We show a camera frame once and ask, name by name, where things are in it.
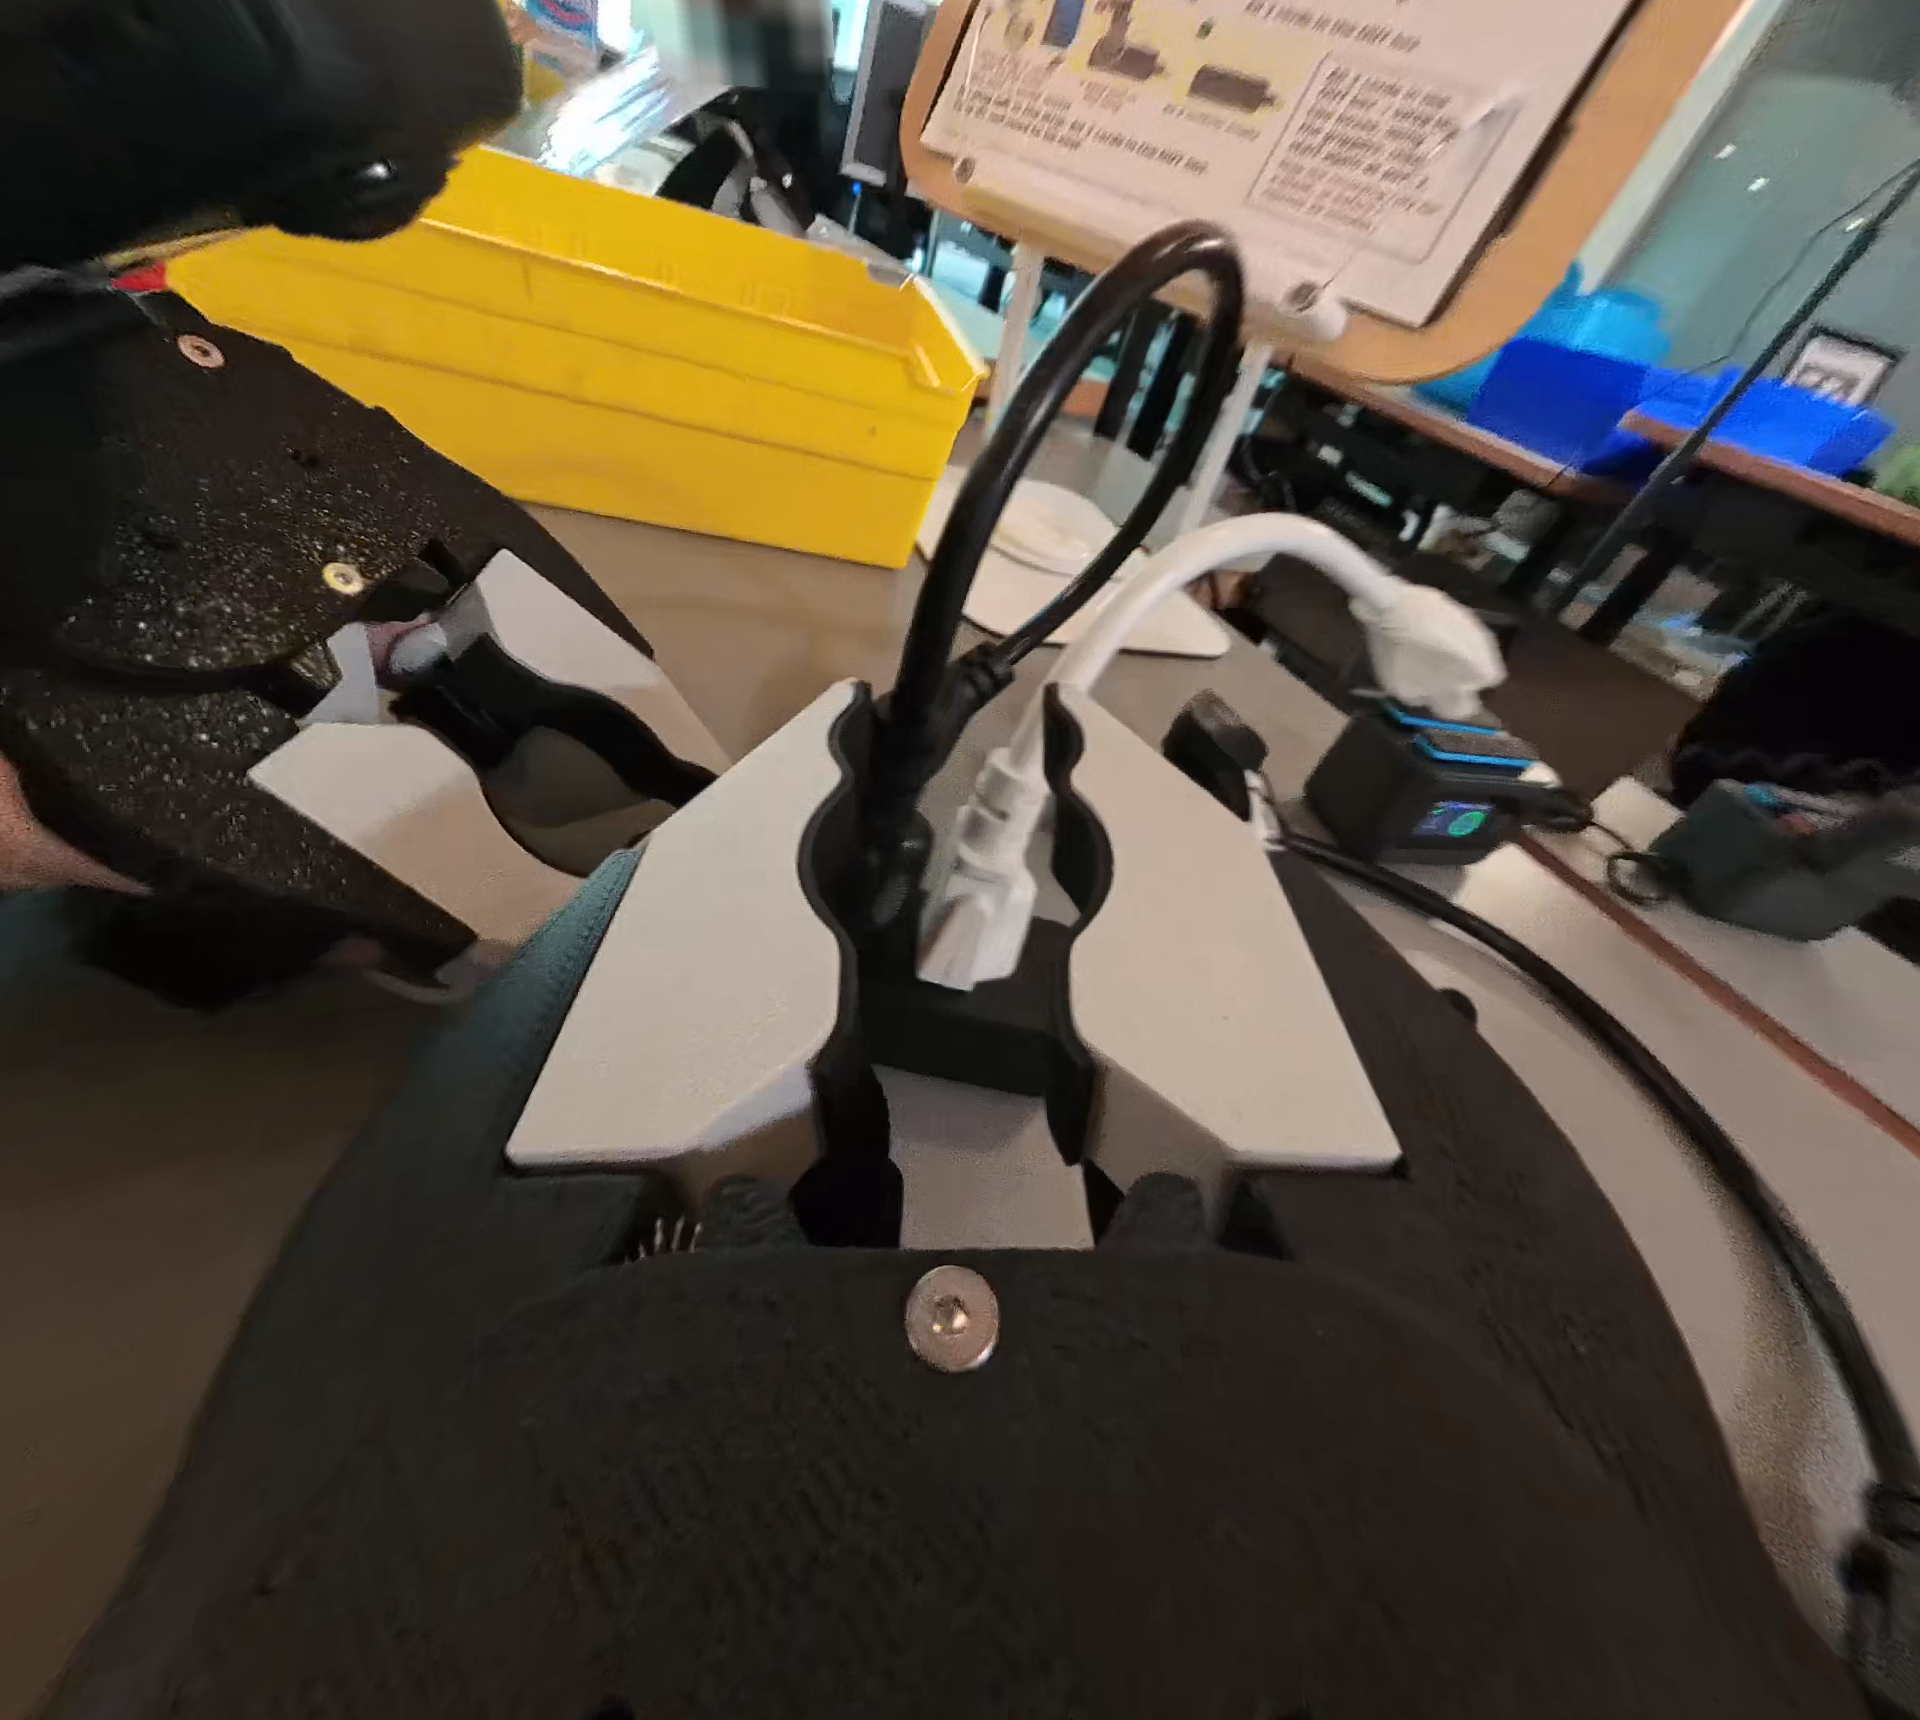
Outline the grey computer monitor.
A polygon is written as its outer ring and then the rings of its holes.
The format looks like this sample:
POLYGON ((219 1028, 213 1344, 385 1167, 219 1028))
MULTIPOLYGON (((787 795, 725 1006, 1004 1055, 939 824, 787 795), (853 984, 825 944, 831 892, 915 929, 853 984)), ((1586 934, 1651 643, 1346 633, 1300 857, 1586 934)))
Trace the grey computer monitor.
POLYGON ((928 0, 867 0, 838 159, 867 192, 909 196, 905 109, 937 12, 928 0))

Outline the black battery charger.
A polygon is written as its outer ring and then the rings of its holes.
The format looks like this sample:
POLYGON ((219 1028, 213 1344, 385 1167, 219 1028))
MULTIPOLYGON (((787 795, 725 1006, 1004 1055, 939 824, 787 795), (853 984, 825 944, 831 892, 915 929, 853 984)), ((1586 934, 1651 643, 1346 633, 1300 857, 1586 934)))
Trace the black battery charger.
POLYGON ((1305 783, 1308 816, 1359 860, 1473 867, 1573 811, 1560 776, 1498 719, 1364 701, 1305 783))

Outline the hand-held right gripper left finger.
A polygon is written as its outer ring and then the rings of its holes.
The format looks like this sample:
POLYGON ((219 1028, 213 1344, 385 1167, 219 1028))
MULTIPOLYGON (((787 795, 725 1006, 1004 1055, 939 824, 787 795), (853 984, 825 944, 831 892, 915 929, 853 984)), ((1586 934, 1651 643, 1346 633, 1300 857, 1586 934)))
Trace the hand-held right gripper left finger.
POLYGON ((503 1155, 644 1173, 694 1209, 788 1191, 808 1237, 895 1247, 905 1182, 844 920, 874 693, 840 680, 636 850, 503 1155))

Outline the black power strip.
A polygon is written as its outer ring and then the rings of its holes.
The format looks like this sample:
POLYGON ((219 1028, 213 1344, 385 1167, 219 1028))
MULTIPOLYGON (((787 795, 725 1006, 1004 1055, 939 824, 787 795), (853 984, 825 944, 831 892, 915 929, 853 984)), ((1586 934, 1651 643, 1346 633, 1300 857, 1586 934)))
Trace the black power strip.
POLYGON ((874 837, 870 799, 879 765, 855 769, 850 854, 831 884, 831 912, 853 942, 861 1028, 876 1065, 1033 1098, 1075 1127, 1093 1110, 1097 1064, 1071 1006, 1077 917, 1038 916, 1020 960, 1002 979, 953 990, 925 982, 909 954, 919 893, 907 867, 926 863, 932 830, 907 813, 907 837, 874 837))

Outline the person's left hand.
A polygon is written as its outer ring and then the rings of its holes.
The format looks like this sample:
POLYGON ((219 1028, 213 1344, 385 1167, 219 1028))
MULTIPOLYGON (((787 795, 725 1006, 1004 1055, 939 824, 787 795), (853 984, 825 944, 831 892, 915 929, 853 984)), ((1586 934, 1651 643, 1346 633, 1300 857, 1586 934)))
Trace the person's left hand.
POLYGON ((3 759, 3 892, 108 892, 143 897, 148 888, 65 842, 37 811, 14 765, 3 759))

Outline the dark grey device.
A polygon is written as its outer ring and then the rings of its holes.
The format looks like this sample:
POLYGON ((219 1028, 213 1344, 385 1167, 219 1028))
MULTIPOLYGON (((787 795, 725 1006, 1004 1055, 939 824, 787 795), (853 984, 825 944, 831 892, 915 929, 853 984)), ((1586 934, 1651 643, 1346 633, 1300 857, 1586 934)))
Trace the dark grey device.
POLYGON ((1676 807, 1626 776, 1593 816, 1609 836, 1605 879, 1630 904, 1793 944, 1863 934, 1919 964, 1917 790, 1871 798, 1722 778, 1676 807))

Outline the yellow plastic bin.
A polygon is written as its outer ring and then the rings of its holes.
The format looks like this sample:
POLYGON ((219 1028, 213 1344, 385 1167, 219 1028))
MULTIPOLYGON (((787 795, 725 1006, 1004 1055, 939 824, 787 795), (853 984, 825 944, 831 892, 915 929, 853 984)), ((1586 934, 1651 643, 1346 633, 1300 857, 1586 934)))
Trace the yellow plastic bin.
POLYGON ((165 270, 520 501, 889 569, 984 377, 917 275, 499 148, 385 240, 165 270))

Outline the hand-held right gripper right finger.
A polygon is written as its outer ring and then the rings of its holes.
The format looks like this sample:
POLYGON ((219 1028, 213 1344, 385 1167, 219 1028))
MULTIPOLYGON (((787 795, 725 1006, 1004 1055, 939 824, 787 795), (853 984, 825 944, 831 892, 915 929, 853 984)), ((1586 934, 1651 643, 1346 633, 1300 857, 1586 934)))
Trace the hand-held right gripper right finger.
POLYGON ((1282 877, 1266 785, 1236 819, 1086 691, 1051 684, 1069 1006, 1097 1065, 1082 1160, 1125 1193, 1196 1187, 1220 1232, 1273 1173, 1388 1178, 1402 1143, 1282 877))

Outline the small black adapter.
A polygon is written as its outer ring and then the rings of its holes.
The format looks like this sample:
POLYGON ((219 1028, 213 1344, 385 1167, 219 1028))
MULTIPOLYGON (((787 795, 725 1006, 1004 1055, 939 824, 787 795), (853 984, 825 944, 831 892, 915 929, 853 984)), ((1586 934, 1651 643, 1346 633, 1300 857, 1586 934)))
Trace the small black adapter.
POLYGON ((1164 759, 1243 824, 1266 804, 1269 745, 1218 691, 1187 699, 1162 739, 1164 759))

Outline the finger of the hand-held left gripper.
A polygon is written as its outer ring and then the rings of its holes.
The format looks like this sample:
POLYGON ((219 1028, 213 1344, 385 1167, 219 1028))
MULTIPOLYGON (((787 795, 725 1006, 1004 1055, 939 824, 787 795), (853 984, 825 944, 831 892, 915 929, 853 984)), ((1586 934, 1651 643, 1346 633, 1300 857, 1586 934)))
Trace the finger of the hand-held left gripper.
POLYGON ((576 739, 535 730, 474 769, 416 724, 300 730, 249 783, 460 922, 479 945, 529 940, 612 852, 660 819, 576 739))
POLYGON ((427 546, 372 585, 374 669, 398 724, 491 805, 686 805, 730 767, 716 736, 581 569, 508 546, 427 546))

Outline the blue plastic bin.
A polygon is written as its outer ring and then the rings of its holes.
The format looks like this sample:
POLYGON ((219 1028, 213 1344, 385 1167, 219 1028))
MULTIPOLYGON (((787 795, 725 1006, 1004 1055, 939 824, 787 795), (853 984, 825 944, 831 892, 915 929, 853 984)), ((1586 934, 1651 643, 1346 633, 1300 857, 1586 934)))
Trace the blue plastic bin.
MULTIPOLYGON (((1630 413, 1676 433, 1693 432, 1733 391, 1737 377, 1735 367, 1719 374, 1652 367, 1630 413)), ((1891 436, 1895 423, 1872 406, 1850 406, 1773 375, 1751 384, 1712 432, 1721 444, 1834 480, 1861 474, 1891 436)))
POLYGON ((1497 353, 1466 422, 1562 471, 1643 482, 1658 454, 1624 419, 1643 406, 1658 372, 1644 359, 1516 337, 1497 353))

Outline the wooden instruction board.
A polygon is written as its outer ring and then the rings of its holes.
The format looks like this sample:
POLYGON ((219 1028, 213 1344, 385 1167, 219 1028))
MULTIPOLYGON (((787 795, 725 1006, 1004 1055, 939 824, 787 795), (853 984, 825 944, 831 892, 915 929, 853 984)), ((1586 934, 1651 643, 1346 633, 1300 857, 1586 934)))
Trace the wooden instruction board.
POLYGON ((1129 220, 1112 205, 1084 223, 1024 204, 1011 182, 1024 171, 1020 162, 1011 171, 978 174, 972 159, 928 148, 923 134, 977 2, 943 2, 905 108, 907 168, 939 210, 1086 272, 1111 268, 1162 226, 1212 223, 1236 244, 1244 270, 1244 343, 1276 359, 1308 357, 1360 379, 1413 384, 1488 355, 1544 303, 1753 0, 1636 0, 1477 259, 1423 327, 1346 308, 1333 286, 1313 282, 1269 298, 1250 286, 1243 244, 1210 220, 1164 220, 1129 240, 1120 234, 1129 220))

